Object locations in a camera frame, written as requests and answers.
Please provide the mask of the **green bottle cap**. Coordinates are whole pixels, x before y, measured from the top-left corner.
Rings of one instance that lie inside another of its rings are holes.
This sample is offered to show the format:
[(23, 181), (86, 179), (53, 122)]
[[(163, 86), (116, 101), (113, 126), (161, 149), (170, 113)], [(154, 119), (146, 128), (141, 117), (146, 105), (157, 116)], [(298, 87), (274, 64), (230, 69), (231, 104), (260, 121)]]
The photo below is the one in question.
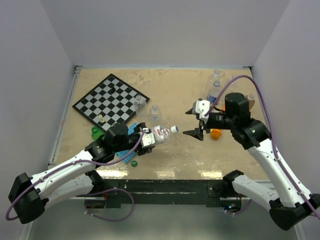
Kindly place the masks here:
[(135, 160), (133, 160), (133, 161), (131, 162), (131, 166), (132, 166), (132, 167), (137, 167), (137, 166), (138, 166), (138, 162), (135, 161)]

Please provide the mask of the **juice bottle white cap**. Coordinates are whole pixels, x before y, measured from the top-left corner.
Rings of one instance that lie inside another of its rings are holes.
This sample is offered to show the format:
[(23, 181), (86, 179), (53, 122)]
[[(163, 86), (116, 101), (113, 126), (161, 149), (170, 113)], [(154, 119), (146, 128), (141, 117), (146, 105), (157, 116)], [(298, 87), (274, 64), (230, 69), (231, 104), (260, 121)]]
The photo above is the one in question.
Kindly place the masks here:
[(170, 130), (171, 130), (171, 132), (173, 133), (173, 134), (176, 134), (176, 133), (178, 133), (179, 132), (179, 128), (175, 125), (175, 126), (172, 126), (171, 128), (170, 128)]

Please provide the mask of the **juice bottle with white label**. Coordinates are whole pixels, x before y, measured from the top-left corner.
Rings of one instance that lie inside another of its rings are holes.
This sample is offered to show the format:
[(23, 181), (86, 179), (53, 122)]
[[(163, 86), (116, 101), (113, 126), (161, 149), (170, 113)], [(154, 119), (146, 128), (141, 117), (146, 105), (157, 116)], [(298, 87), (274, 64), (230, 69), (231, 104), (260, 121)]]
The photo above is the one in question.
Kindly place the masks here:
[(157, 125), (151, 128), (156, 140), (156, 144), (162, 144), (169, 140), (169, 138), (175, 134), (171, 132), (171, 127)]

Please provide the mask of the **green plastic bottle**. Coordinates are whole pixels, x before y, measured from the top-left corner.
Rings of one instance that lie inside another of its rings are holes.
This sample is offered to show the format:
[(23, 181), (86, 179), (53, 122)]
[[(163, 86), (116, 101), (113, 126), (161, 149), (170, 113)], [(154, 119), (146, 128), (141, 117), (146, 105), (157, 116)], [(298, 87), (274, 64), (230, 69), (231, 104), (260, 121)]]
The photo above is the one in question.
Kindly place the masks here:
[(98, 127), (94, 126), (91, 128), (91, 138), (96, 141), (99, 137), (103, 136), (104, 132)]

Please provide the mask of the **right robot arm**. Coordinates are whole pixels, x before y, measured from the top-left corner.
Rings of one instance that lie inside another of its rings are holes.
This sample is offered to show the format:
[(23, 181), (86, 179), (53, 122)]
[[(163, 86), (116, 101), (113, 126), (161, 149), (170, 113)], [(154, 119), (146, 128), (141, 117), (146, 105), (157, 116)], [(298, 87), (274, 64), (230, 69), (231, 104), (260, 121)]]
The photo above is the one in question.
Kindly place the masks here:
[(310, 216), (320, 206), (320, 195), (311, 193), (290, 170), (279, 150), (273, 146), (272, 136), (266, 125), (251, 117), (248, 99), (241, 93), (229, 93), (225, 97), (224, 110), (210, 111), (211, 103), (199, 99), (193, 103), (187, 115), (195, 115), (197, 128), (183, 134), (200, 141), (204, 132), (211, 129), (229, 130), (232, 137), (259, 163), (274, 186), (269, 189), (234, 170), (223, 177), (221, 196), (240, 194), (265, 208), (273, 222), (282, 230)]

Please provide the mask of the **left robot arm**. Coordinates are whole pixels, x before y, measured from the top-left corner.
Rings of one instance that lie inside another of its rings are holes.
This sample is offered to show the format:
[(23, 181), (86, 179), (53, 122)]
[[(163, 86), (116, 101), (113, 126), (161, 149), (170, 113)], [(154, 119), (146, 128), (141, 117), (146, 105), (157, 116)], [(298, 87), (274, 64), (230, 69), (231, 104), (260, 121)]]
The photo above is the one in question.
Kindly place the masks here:
[(8, 195), (11, 205), (5, 214), (6, 220), (28, 224), (65, 199), (88, 193), (99, 196), (104, 184), (95, 179), (96, 168), (116, 164), (115, 154), (121, 151), (150, 153), (155, 143), (153, 130), (143, 122), (132, 134), (124, 123), (113, 125), (64, 163), (32, 176), (25, 172), (18, 175)]

